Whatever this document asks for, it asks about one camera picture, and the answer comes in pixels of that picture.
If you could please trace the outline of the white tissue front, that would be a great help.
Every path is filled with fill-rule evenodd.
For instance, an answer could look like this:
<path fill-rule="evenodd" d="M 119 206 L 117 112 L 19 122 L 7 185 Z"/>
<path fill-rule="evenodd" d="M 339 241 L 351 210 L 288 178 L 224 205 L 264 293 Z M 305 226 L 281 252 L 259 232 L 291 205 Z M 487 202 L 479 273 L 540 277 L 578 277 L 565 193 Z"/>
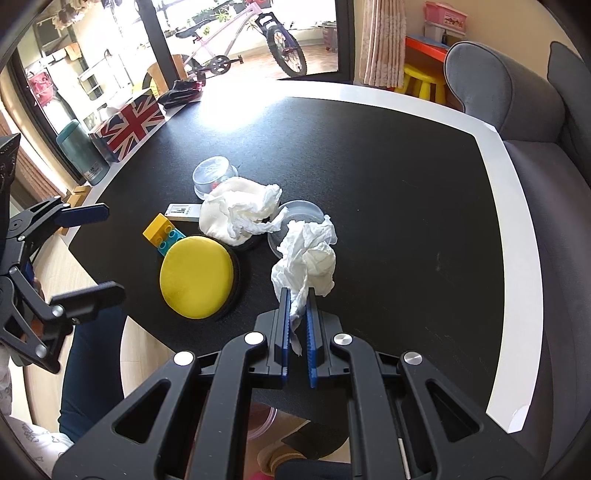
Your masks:
<path fill-rule="evenodd" d="M 335 286 L 332 276 L 337 257 L 332 246 L 336 242 L 335 225 L 325 215 L 321 223 L 290 220 L 287 235 L 277 247 L 281 258 L 273 265 L 270 280 L 276 297 L 283 288 L 290 291 L 290 347 L 297 356 L 303 354 L 296 333 L 304 318 L 308 290 L 325 297 Z"/>

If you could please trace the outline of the yellow toy brick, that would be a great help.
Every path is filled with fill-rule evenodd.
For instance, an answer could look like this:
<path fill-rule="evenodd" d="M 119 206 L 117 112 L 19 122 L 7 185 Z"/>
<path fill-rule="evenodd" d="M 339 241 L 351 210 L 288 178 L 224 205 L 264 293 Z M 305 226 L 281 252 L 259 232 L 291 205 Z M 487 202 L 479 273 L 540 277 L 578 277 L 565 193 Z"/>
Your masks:
<path fill-rule="evenodd" d="M 163 214 L 158 213 L 144 229 L 142 235 L 154 247 L 159 247 L 174 229 L 174 225 Z"/>

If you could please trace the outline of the green white digital timer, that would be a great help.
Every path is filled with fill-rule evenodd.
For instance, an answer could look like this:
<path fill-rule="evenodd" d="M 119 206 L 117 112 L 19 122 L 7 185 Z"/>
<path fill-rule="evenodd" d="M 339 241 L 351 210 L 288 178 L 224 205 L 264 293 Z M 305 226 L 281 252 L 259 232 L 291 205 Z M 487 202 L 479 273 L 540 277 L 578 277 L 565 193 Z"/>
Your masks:
<path fill-rule="evenodd" d="M 170 221 L 197 223 L 200 211 L 200 204 L 169 204 L 164 216 Z"/>

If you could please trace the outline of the teal toy brick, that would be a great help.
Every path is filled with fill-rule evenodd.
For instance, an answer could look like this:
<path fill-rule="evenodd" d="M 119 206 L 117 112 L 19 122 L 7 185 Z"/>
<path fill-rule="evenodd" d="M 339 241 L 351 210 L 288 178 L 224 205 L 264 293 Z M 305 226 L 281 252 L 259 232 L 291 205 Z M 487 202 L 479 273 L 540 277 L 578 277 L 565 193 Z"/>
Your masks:
<path fill-rule="evenodd" d="M 185 235 L 177 229 L 171 229 L 169 232 L 165 233 L 162 238 L 158 238 L 156 242 L 156 247 L 158 252 L 165 256 L 169 249 L 179 240 L 185 238 Z"/>

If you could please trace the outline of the clear plastic lid dish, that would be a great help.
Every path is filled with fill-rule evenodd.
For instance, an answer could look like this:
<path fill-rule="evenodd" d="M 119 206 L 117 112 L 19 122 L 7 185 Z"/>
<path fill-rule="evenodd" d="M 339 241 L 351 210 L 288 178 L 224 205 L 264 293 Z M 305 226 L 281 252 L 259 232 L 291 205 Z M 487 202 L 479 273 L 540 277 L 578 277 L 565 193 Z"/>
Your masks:
<path fill-rule="evenodd" d="M 280 215 L 280 211 L 287 208 L 287 213 L 283 216 L 283 220 L 280 222 L 280 230 L 267 234 L 267 243 L 269 243 L 270 250 L 276 256 L 277 259 L 281 258 L 279 248 L 283 238 L 286 237 L 288 228 L 287 225 L 291 220 L 304 221 L 312 223 L 322 223 L 324 221 L 325 214 L 322 209 L 314 203 L 307 200 L 293 200 L 281 204 L 270 216 L 270 221 L 276 219 Z"/>

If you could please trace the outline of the clear round plastic container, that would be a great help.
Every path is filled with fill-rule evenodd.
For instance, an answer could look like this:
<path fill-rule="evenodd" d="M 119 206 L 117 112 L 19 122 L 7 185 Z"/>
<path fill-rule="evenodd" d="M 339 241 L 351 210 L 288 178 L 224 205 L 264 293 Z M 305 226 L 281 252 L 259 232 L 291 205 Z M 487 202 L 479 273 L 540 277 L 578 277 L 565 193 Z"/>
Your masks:
<path fill-rule="evenodd" d="M 201 200 L 223 181 L 238 176 L 238 170 L 224 156 L 213 156 L 201 161 L 193 170 L 195 195 Z"/>

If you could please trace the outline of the white tissue large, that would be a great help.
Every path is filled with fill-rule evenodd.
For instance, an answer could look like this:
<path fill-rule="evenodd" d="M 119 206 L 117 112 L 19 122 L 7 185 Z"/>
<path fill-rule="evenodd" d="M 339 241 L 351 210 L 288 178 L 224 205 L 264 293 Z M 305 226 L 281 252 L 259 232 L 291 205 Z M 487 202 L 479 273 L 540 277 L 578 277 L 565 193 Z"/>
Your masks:
<path fill-rule="evenodd" d="M 199 228 L 205 236 L 229 246 L 241 246 L 252 236 L 279 232 L 288 209 L 279 210 L 279 185 L 262 185 L 232 177 L 206 194 Z"/>

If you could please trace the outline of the teal thermos bottle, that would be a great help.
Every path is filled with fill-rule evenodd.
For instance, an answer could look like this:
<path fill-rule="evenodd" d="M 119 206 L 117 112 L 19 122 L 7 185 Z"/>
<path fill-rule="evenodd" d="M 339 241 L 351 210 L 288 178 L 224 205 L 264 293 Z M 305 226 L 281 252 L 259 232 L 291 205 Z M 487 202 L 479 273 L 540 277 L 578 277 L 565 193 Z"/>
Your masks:
<path fill-rule="evenodd" d="M 91 186 L 97 185 L 105 177 L 109 165 L 76 119 L 71 120 L 59 132 L 56 142 L 66 158 Z"/>

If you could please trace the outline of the beige slipper on foot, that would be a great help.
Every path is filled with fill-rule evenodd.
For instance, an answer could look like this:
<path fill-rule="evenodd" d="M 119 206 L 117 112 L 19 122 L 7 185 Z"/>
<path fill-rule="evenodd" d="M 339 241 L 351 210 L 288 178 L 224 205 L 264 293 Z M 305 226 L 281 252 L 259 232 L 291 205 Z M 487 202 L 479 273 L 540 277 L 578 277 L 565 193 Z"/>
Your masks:
<path fill-rule="evenodd" d="M 273 444 L 266 446 L 257 455 L 257 464 L 263 474 L 273 477 L 281 464 L 290 460 L 318 459 L 318 434 L 320 425 L 307 422 L 291 431 Z"/>

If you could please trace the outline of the black gloves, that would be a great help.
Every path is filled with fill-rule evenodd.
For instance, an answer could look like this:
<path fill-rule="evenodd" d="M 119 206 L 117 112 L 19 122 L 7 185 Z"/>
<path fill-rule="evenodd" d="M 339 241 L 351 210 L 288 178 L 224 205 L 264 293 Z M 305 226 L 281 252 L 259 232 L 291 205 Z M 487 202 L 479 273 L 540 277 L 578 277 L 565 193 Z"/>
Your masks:
<path fill-rule="evenodd" d="M 169 91 L 158 97 L 157 102 L 164 109 L 169 109 L 197 101 L 201 92 L 202 84 L 199 81 L 176 80 Z"/>

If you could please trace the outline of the yellow plastic stool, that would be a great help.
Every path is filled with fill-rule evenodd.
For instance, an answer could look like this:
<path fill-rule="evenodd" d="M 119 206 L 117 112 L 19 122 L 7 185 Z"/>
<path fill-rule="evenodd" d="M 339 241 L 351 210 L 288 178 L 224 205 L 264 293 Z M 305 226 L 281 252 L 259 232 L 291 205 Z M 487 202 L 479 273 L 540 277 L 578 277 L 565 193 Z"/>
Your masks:
<path fill-rule="evenodd" d="M 406 63 L 403 85 L 394 89 L 396 93 L 412 95 L 416 98 L 446 104 L 446 80 L 437 70 L 425 70 Z"/>

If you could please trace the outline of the pink patterned curtain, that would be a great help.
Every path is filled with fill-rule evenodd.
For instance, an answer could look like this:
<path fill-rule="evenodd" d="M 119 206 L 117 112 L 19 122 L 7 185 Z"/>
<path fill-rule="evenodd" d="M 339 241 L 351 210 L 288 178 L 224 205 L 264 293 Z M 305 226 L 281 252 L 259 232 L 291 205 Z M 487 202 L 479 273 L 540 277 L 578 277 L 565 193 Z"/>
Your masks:
<path fill-rule="evenodd" d="M 403 0 L 365 2 L 360 59 L 364 85 L 387 89 L 403 86 L 406 34 Z"/>

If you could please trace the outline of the orange kids table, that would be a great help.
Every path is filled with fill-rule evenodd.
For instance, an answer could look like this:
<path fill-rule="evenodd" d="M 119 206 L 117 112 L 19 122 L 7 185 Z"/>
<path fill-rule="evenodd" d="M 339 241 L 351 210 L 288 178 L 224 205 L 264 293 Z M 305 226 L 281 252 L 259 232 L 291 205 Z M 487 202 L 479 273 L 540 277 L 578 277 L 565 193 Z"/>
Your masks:
<path fill-rule="evenodd" d="M 449 47 L 421 37 L 406 37 L 406 62 L 415 67 L 442 70 Z"/>

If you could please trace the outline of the grey sofa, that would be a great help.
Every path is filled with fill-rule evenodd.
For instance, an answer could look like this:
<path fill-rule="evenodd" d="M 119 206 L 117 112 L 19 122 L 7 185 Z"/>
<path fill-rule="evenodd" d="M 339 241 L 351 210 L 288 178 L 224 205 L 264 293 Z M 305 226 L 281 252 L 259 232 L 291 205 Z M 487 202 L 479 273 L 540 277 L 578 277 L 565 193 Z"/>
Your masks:
<path fill-rule="evenodd" d="M 445 75 L 464 112 L 493 125 L 517 170 L 541 260 L 544 334 L 532 405 L 517 441 L 545 479 L 590 476 L 590 70 L 550 45 L 541 77 L 463 41 Z"/>

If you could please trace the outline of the pink storage box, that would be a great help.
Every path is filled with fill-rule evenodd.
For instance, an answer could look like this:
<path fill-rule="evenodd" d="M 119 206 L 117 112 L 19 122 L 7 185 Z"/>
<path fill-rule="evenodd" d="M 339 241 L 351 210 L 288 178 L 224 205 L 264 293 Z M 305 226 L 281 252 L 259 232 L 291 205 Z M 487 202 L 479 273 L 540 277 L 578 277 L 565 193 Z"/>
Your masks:
<path fill-rule="evenodd" d="M 468 15 L 446 3 L 426 1 L 424 19 L 426 22 L 438 24 L 442 28 L 465 33 Z"/>

